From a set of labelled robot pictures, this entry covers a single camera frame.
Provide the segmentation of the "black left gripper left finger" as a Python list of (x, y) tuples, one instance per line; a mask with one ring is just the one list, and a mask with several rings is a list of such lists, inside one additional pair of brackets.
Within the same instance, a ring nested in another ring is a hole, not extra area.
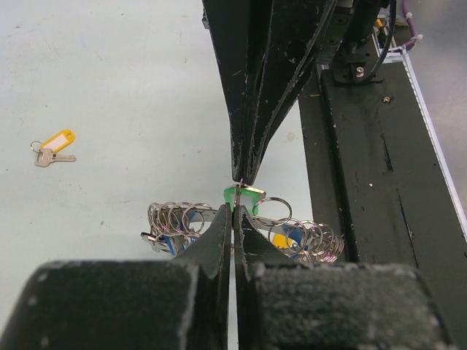
[(231, 209), (171, 260), (53, 261), (27, 281), (3, 349), (226, 349)]

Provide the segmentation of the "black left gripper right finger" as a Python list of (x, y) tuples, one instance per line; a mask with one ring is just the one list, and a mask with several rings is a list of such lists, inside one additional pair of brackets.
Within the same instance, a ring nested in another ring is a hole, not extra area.
[(233, 214), (240, 349), (454, 349), (420, 274), (406, 265), (301, 264)]

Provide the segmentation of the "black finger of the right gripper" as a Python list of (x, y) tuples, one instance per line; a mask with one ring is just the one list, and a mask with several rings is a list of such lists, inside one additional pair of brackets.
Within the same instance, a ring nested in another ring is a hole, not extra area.
[(244, 181), (254, 182), (275, 131), (308, 81), (335, 1), (273, 1), (247, 97)]
[(232, 178), (252, 182), (249, 170), (255, 105), (271, 16), (271, 1), (204, 1), (228, 110)]

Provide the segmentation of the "metal keyring disc with keys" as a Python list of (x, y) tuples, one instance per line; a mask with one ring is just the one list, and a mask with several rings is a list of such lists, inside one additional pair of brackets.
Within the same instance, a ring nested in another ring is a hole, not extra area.
[[(259, 215), (267, 202), (285, 205), (288, 213), (279, 219)], [(218, 213), (206, 203), (152, 203), (147, 210), (150, 231), (141, 237), (157, 252), (175, 257), (201, 237)], [(252, 207), (252, 226), (284, 255), (301, 263), (333, 263), (344, 251), (344, 239), (330, 225), (292, 216), (289, 203), (277, 197), (265, 197)]]

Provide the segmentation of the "green tagged key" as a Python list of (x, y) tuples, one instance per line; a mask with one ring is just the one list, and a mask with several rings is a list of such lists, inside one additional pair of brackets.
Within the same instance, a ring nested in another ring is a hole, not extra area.
[(244, 206), (250, 216), (258, 215), (258, 202), (266, 197), (264, 190), (259, 190), (245, 184), (242, 180), (231, 186), (228, 186), (223, 191), (223, 198), (226, 204), (231, 207), (231, 212), (234, 213), (238, 206)]

